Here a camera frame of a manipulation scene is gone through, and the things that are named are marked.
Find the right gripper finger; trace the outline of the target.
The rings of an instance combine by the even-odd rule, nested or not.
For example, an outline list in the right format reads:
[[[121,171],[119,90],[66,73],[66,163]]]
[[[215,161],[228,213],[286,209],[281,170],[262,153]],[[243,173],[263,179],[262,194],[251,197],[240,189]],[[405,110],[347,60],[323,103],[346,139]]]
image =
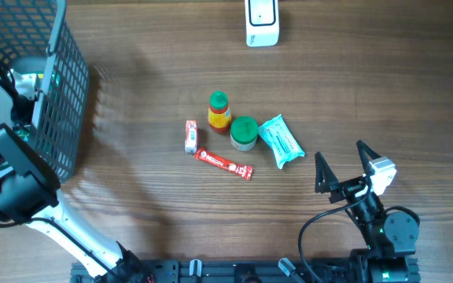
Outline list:
[[[359,158],[361,160],[361,164],[363,166],[363,170],[365,173],[369,173],[370,169],[368,168],[368,163],[371,160],[376,160],[380,157],[378,153],[372,150],[364,141],[358,140],[356,142],[356,146],[359,152]]]
[[[315,167],[315,192],[330,193],[331,191],[336,190],[339,186],[337,177],[320,152],[315,154]]]

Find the teal wet wipes pack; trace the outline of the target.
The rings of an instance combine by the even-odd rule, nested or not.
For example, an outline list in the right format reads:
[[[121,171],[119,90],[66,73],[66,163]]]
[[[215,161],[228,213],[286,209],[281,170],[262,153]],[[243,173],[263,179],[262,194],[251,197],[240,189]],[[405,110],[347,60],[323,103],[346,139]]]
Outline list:
[[[287,162],[305,156],[304,150],[293,137],[282,114],[259,126],[258,134],[273,151],[277,168],[280,170]]]

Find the red coffee stick sachet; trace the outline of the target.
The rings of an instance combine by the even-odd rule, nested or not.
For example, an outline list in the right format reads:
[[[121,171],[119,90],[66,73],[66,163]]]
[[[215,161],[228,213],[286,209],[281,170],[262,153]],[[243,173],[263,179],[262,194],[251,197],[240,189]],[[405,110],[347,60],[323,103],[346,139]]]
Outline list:
[[[215,167],[229,171],[232,174],[242,177],[245,180],[250,180],[253,173],[253,167],[244,164],[238,164],[234,161],[225,159],[216,155],[204,148],[199,148],[193,155],[196,160],[204,161]]]

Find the jar with green lid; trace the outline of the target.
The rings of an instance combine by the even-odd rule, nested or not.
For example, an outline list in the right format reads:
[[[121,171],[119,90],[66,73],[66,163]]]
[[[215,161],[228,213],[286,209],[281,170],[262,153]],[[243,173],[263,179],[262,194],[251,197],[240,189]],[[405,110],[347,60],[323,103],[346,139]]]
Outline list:
[[[239,116],[230,127],[230,142],[239,151],[252,149],[258,138],[258,123],[251,116]]]

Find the sauce bottle green cap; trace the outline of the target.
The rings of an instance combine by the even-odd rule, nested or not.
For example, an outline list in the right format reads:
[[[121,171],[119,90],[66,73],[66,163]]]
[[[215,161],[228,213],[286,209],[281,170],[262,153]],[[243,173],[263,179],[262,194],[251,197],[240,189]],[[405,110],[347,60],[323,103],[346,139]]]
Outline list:
[[[215,91],[209,98],[208,123],[218,133],[227,131],[232,121],[228,96],[222,91]]]

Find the small red white candy pack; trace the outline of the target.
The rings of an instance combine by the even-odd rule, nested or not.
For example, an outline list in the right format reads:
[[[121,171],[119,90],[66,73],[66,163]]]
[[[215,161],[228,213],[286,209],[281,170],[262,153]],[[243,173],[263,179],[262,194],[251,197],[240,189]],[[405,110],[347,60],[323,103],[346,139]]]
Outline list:
[[[197,140],[197,121],[196,120],[187,120],[186,121],[186,139],[184,143],[184,148],[187,153],[195,153],[198,147]]]

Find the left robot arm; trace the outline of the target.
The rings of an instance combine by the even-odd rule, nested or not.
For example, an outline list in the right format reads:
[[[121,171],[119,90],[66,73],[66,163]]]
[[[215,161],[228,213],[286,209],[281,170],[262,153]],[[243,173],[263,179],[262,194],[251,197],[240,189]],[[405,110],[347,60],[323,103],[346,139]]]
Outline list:
[[[78,259],[96,282],[136,282],[149,272],[131,251],[68,204],[50,165],[16,132],[31,122],[36,81],[0,63],[0,229],[28,226]]]

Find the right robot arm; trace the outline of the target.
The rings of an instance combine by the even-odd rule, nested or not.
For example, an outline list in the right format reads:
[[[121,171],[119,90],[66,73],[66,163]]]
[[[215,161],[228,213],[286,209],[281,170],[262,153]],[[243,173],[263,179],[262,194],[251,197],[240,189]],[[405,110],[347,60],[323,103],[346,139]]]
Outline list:
[[[393,161],[356,142],[363,174],[340,182],[321,153],[315,154],[315,192],[328,193],[330,203],[344,201],[345,211],[359,229],[366,247],[349,257],[313,259],[324,282],[419,282],[415,243],[420,218],[401,206],[385,208],[380,200],[397,169]]]

